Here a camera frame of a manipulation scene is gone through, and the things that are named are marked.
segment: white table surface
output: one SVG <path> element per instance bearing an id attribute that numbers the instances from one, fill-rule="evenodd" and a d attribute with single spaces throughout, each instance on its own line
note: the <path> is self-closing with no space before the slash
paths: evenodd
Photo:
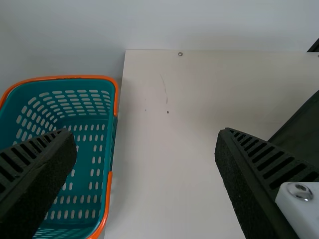
<path id="1" fill-rule="evenodd" d="M 214 161 L 225 127 L 267 140 L 319 89 L 317 54 L 127 50 L 108 239 L 245 238 Z"/>

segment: metal screw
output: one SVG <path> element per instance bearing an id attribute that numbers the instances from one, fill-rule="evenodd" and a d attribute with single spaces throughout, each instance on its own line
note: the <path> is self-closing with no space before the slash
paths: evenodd
<path id="1" fill-rule="evenodd" d="M 289 183 L 287 184 L 287 190 L 295 198 L 302 201 L 310 201 L 314 198 L 312 191 L 302 183 Z"/>

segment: black mark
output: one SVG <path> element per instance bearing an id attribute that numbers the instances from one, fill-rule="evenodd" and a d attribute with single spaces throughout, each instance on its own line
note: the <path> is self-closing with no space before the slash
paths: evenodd
<path id="1" fill-rule="evenodd" d="M 160 74 L 160 77 L 161 77 L 161 80 L 163 81 L 163 85 L 164 85 L 164 91 L 165 91 L 165 94 L 166 94 L 166 104 L 168 102 L 168 97 L 167 97 L 167 92 L 166 92 L 166 85 L 165 85 L 165 81 L 164 81 L 164 78 L 163 76 Z"/>

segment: teal plastic basket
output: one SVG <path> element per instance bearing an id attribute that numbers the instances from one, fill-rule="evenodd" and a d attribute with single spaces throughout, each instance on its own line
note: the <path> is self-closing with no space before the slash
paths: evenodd
<path id="1" fill-rule="evenodd" d="M 10 87 L 0 106 L 0 149 L 59 128 L 72 131 L 77 160 L 33 236 L 97 238 L 112 181 L 118 87 L 106 76 L 34 78 Z"/>

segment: white wall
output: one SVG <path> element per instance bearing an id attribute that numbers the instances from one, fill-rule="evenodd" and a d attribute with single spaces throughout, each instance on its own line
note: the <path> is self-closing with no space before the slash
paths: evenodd
<path id="1" fill-rule="evenodd" d="M 306 52 L 317 0 L 2 0 L 0 16 L 45 74 L 121 78 L 125 49 Z"/>
<path id="2" fill-rule="evenodd" d="M 16 37 L 0 21 L 0 96 L 14 82 L 41 75 Z"/>

